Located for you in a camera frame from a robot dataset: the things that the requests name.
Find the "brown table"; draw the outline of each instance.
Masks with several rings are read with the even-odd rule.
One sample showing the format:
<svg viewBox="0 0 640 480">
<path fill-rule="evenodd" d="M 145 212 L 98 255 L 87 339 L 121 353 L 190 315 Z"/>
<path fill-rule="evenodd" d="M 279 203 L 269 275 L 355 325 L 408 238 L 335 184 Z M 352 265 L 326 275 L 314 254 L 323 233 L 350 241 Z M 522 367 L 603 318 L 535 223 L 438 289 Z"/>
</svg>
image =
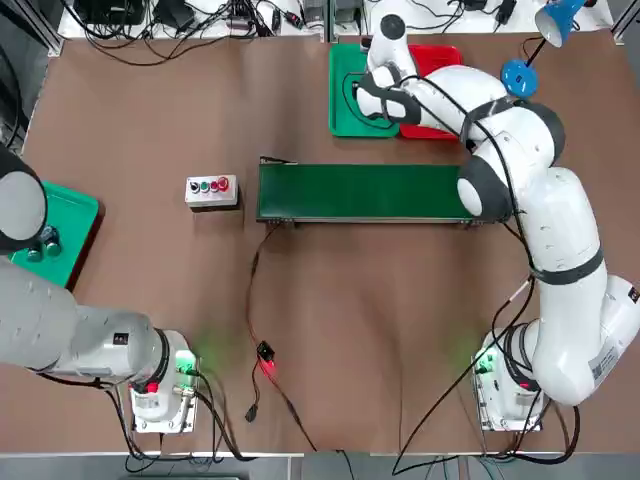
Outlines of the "brown table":
<svg viewBox="0 0 640 480">
<path fill-rule="evenodd" d="M 495 75 L 523 35 L 425 36 L 457 46 L 465 63 Z M 308 163 L 461 163 L 455 143 L 333 138 L 327 128 L 329 46 L 315 38 L 223 41 L 155 68 L 132 68 L 69 42 L 51 62 L 25 156 L 46 180 L 100 199 L 106 214 L 74 294 L 83 304 L 147 313 L 183 332 L 224 383 L 243 451 L 309 447 L 259 375 L 243 319 L 254 249 L 259 155 Z M 149 59 L 144 46 L 119 51 Z M 561 165 L 582 179 L 610 271 L 640 277 L 635 138 L 640 104 L 624 51 L 607 32 L 571 37 L 536 60 L 537 100 L 563 119 Z M 185 177 L 232 173 L 241 212 L 194 215 Z M 496 308 L 526 276 L 521 248 L 500 226 L 305 225 L 274 234 L 255 281 L 253 321 L 276 350 L 280 382 L 320 449 L 398 450 L 458 375 Z M 537 313 L 534 299 L 526 319 Z M 635 452 L 640 342 L 581 407 L 580 451 Z M 0 451 L 125 451 L 104 395 L 0 370 Z M 563 450 L 558 421 L 525 448 Z M 506 444 L 488 437 L 489 448 Z M 143 436 L 147 449 L 155 436 Z M 210 420 L 168 438 L 166 450 L 210 450 Z M 412 451 L 478 452 L 465 382 L 435 412 Z"/>
</svg>

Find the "blue lamp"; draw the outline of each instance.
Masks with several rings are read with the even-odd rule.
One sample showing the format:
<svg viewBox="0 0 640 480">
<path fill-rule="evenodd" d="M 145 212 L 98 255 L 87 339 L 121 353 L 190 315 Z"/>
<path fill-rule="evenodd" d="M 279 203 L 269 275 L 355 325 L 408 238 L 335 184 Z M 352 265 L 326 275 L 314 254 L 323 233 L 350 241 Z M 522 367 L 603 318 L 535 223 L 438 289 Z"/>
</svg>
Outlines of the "blue lamp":
<svg viewBox="0 0 640 480">
<path fill-rule="evenodd" d="M 526 98 L 535 93 L 538 89 L 538 74 L 531 63 L 546 42 L 558 48 L 564 45 L 573 26 L 573 17 L 585 2 L 586 0 L 551 0 L 538 10 L 535 22 L 542 41 L 526 62 L 509 60 L 502 67 L 500 77 L 511 95 Z"/>
</svg>

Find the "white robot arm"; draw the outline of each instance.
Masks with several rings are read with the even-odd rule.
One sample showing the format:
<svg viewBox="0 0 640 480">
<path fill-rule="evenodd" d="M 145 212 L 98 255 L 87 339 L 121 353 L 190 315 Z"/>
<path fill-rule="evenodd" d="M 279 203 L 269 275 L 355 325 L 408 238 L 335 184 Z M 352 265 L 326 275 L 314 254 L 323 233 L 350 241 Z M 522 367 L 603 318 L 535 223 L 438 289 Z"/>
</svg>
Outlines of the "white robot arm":
<svg viewBox="0 0 640 480">
<path fill-rule="evenodd" d="M 36 174 L 0 147 L 0 255 L 29 247 L 45 225 Z M 193 425 L 195 357 L 177 332 L 142 314 L 79 307 L 67 290 L 0 257 L 0 363 L 37 373 L 127 381 L 137 426 L 178 432 Z"/>
<path fill-rule="evenodd" d="M 499 346 L 510 358 L 491 349 L 486 375 L 478 375 L 488 428 L 519 430 L 530 408 L 535 420 L 542 400 L 531 403 L 538 389 L 566 405 L 581 403 L 635 338 L 640 294 L 607 275 L 580 180 L 553 166 L 564 147 L 559 118 L 543 105 L 511 101 L 498 79 L 474 68 L 444 67 L 422 79 L 396 15 L 382 19 L 367 68 L 352 90 L 364 116 L 450 130 L 472 141 L 458 179 L 463 205 L 489 222 L 507 220 L 512 200 L 518 208 L 540 285 L 540 319 L 508 332 Z M 492 341 L 490 333 L 484 347 Z"/>
</svg>

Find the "green conveyor belt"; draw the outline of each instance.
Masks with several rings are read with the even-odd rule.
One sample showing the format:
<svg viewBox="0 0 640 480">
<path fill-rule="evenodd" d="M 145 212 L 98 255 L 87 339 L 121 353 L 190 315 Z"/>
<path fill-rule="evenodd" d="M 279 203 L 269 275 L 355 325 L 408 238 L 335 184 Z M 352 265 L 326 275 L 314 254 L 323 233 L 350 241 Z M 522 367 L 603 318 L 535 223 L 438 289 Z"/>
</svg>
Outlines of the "green conveyor belt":
<svg viewBox="0 0 640 480">
<path fill-rule="evenodd" d="M 260 165 L 259 221 L 467 222 L 452 165 Z"/>
</svg>

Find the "red tray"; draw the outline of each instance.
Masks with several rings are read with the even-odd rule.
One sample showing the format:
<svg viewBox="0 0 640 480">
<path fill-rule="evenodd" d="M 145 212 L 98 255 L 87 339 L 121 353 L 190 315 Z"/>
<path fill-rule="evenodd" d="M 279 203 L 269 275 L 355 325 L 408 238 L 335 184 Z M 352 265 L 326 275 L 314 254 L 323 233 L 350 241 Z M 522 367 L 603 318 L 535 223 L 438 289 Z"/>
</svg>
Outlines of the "red tray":
<svg viewBox="0 0 640 480">
<path fill-rule="evenodd" d="M 415 58 L 420 75 L 423 77 L 447 65 L 462 65 L 460 51 L 449 45 L 409 45 L 409 51 Z M 400 125 L 400 135 L 405 138 L 458 139 L 451 133 L 416 125 Z"/>
</svg>

